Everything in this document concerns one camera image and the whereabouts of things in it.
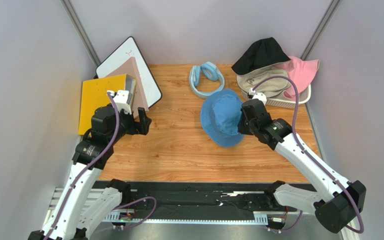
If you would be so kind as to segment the blue bucket hat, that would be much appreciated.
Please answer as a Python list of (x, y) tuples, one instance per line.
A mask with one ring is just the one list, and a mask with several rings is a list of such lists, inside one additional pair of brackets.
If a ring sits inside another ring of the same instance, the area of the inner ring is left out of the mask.
[(230, 148), (243, 140), (238, 128), (242, 104), (238, 94), (229, 88), (213, 93), (203, 102), (200, 123), (217, 145)]

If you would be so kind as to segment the beige bucket hat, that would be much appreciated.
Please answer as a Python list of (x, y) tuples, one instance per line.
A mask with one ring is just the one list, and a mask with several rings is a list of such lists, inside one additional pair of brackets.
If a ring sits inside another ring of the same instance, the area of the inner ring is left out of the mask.
[[(288, 74), (283, 69), (267, 66), (253, 70), (245, 75), (237, 75), (236, 80), (240, 89), (248, 93), (250, 89), (253, 89), (262, 80), (273, 76), (288, 77)], [(255, 91), (265, 94), (267, 98), (271, 98), (288, 89), (290, 86), (291, 83), (288, 80), (275, 77), (260, 84)]]

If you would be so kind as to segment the black bucket hat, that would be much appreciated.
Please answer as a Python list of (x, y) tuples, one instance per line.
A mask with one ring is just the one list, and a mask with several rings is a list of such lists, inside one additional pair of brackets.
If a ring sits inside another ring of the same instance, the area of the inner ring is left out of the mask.
[(269, 37), (252, 43), (239, 60), (232, 65), (231, 69), (237, 75), (242, 76), (254, 70), (290, 60), (276, 39)]

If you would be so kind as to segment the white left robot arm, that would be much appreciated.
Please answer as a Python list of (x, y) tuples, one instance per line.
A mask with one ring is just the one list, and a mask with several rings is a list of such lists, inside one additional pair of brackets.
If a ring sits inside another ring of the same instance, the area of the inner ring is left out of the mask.
[(124, 135), (147, 135), (152, 120), (143, 107), (132, 114), (107, 105), (95, 110), (91, 127), (76, 146), (69, 179), (53, 213), (42, 229), (30, 233), (30, 240), (88, 240), (97, 226), (116, 207), (132, 200), (131, 185), (112, 179), (87, 209), (89, 193), (114, 153), (114, 144)]

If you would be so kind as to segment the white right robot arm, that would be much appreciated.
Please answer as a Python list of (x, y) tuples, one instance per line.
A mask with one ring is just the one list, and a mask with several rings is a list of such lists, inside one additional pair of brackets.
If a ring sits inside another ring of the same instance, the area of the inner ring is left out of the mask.
[(327, 165), (304, 143), (295, 125), (282, 118), (272, 119), (262, 100), (251, 99), (241, 106), (238, 130), (257, 137), (287, 159), (315, 189), (304, 190), (276, 181), (268, 189), (270, 204), (313, 214), (331, 233), (344, 228), (363, 232), (361, 212), (367, 188), (361, 181), (351, 182)]

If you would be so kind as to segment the white perforated plastic basket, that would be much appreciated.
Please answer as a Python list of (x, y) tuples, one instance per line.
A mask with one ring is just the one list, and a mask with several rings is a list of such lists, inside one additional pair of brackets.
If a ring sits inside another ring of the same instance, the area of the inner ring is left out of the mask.
[[(291, 89), (294, 93), (294, 88), (292, 85), (287, 89)], [(287, 92), (286, 92), (287, 89), (282, 91), (280, 94), (278, 94), (276, 96), (267, 98), (266, 105), (274, 106), (274, 107), (289, 108), (289, 109), (295, 108), (295, 101), (296, 101), (295, 96), (293, 96), (292, 98), (289, 98), (288, 96), (292, 96), (292, 95), (287, 95)], [(241, 90), (241, 95), (245, 101), (249, 100), (248, 93)], [(310, 96), (311, 96), (311, 87), (308, 86), (302, 93), (300, 93), (298, 95), (299, 105), (306, 103), (310, 99)]]

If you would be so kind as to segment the yellow binder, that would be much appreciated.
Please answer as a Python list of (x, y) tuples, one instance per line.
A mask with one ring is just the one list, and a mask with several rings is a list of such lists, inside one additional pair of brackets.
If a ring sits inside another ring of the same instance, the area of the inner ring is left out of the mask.
[[(127, 81), (127, 74), (121, 74), (86, 80), (82, 83), (79, 127), (77, 132), (80, 136), (84, 135), (85, 132), (92, 127), (91, 118), (95, 110), (111, 103), (107, 96), (107, 90), (114, 92), (126, 90)], [(132, 87), (132, 92), (134, 93), (136, 86), (136, 80), (134, 78), (131, 79), (129, 86)]]

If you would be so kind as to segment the pink brown folder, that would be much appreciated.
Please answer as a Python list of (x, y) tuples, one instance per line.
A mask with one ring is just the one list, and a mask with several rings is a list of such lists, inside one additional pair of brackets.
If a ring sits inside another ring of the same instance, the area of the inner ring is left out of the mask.
[[(141, 77), (139, 74), (139, 70), (137, 67), (136, 59), (134, 57), (130, 57), (126, 62), (124, 62), (120, 67), (112, 71), (108, 77), (124, 75), (127, 74), (127, 83), (126, 90), (129, 90), (133, 96), (131, 103), (131, 110), (133, 111), (134, 118), (139, 117), (138, 108), (144, 108), (145, 112), (149, 111), (147, 99), (144, 93), (144, 88), (142, 85)], [(133, 93), (133, 88), (131, 85), (131, 79), (135, 79), (135, 88)]]

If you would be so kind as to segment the light blue headphones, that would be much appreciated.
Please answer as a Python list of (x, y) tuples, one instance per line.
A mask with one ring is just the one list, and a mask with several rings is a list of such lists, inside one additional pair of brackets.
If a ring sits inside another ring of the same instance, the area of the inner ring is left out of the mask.
[[(201, 74), (204, 74), (204, 76), (212, 82), (219, 82), (220, 86), (211, 92), (199, 91), (197, 86), (200, 84)], [(225, 78), (219, 68), (210, 61), (202, 63), (201, 65), (193, 65), (189, 72), (188, 82), (192, 92), (201, 99), (207, 99), (212, 94), (222, 91), (226, 84)]]

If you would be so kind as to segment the pink bucket hat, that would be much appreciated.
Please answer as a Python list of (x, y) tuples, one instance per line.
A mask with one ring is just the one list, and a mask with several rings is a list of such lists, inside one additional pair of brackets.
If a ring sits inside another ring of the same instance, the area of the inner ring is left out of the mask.
[(289, 56), (290, 61), (274, 65), (277, 69), (286, 71), (287, 76), (294, 82), (298, 93), (302, 93), (314, 80), (319, 70), (320, 60), (302, 60), (296, 56)]

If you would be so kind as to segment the white board black frame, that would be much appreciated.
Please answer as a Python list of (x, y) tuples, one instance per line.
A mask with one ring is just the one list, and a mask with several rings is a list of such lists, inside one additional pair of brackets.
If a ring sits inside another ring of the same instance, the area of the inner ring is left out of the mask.
[(151, 108), (162, 99), (163, 94), (133, 36), (129, 36), (122, 42), (121, 45), (96, 68), (95, 74), (98, 78), (107, 77), (130, 58), (135, 59), (144, 95), (148, 107)]

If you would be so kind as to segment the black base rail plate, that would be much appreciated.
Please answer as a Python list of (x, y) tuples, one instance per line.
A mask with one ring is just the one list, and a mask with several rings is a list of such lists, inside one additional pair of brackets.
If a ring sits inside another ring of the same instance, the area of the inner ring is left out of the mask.
[(270, 220), (293, 222), (292, 207), (265, 204), (267, 183), (132, 181), (130, 207), (112, 211), (105, 221), (136, 223), (151, 214), (148, 222), (245, 223), (264, 225)]

